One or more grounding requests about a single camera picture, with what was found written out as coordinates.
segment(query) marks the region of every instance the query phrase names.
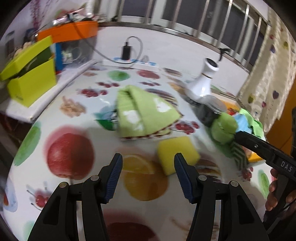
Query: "white humidifier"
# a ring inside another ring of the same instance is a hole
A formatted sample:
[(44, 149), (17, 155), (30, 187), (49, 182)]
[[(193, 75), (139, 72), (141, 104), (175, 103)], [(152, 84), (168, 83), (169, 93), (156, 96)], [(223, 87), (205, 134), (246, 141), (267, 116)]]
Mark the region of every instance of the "white humidifier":
[[(218, 62), (222, 60), (222, 56), (230, 49), (220, 49), (220, 58)], [(185, 88), (185, 94), (187, 97), (197, 103), (201, 103), (201, 98), (211, 94), (211, 82), (214, 74), (219, 70), (218, 64), (209, 59), (204, 59), (204, 67), (201, 74), (192, 82), (188, 83)]]

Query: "human hand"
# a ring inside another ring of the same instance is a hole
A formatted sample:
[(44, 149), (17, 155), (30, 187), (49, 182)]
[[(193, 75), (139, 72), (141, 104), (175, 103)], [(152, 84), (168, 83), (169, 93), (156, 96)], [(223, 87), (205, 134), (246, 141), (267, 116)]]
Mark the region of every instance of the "human hand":
[[(278, 171), (275, 169), (271, 169), (270, 170), (271, 175), (274, 178), (277, 178), (278, 176)], [(269, 185), (269, 194), (267, 196), (267, 201), (265, 203), (265, 208), (267, 211), (271, 211), (273, 208), (276, 207), (276, 205), (278, 204), (278, 200), (276, 199), (275, 195), (274, 195), (274, 191), (276, 189), (276, 180), (273, 181), (270, 185)], [(296, 190), (292, 191), (286, 198), (286, 203), (291, 203), (294, 199), (296, 199)], [(293, 214), (296, 211), (296, 202), (293, 203), (288, 210), (284, 213), (283, 218), (286, 218), (288, 216), (290, 216), (291, 214)]]

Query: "black charger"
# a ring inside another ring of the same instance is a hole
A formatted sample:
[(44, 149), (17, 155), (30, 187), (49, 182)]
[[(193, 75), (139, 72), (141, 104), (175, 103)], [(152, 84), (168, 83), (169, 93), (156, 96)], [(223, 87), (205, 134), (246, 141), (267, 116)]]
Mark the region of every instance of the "black charger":
[(130, 60), (131, 58), (131, 46), (126, 42), (125, 46), (122, 47), (121, 59)]

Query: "power strip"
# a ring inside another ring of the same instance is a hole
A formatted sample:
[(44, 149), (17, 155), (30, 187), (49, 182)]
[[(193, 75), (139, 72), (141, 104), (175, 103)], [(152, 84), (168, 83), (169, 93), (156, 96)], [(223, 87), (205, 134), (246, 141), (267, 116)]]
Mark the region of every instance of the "power strip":
[(125, 67), (125, 68), (132, 68), (132, 69), (141, 69), (141, 70), (147, 70), (147, 71), (151, 71), (151, 72), (158, 72), (159, 71), (159, 66), (157, 63), (155, 62), (142, 62), (140, 60), (137, 60), (135, 63), (132, 64), (124, 64), (124, 63), (129, 63), (129, 62), (133, 62), (135, 61), (135, 59), (131, 59), (131, 60), (122, 60), (119, 57), (113, 58), (112, 60), (118, 62), (112, 62), (110, 60), (104, 59), (103, 60), (103, 65), (104, 66), (114, 66), (114, 67)]

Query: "orange bin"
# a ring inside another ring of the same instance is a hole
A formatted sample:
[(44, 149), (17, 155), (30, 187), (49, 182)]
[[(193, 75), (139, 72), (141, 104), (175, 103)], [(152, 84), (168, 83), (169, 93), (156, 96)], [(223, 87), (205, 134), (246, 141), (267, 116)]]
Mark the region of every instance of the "orange bin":
[(82, 37), (86, 39), (98, 34), (98, 26), (98, 23), (95, 21), (67, 23), (40, 31), (38, 33), (38, 41), (50, 35), (54, 43), (80, 40)]

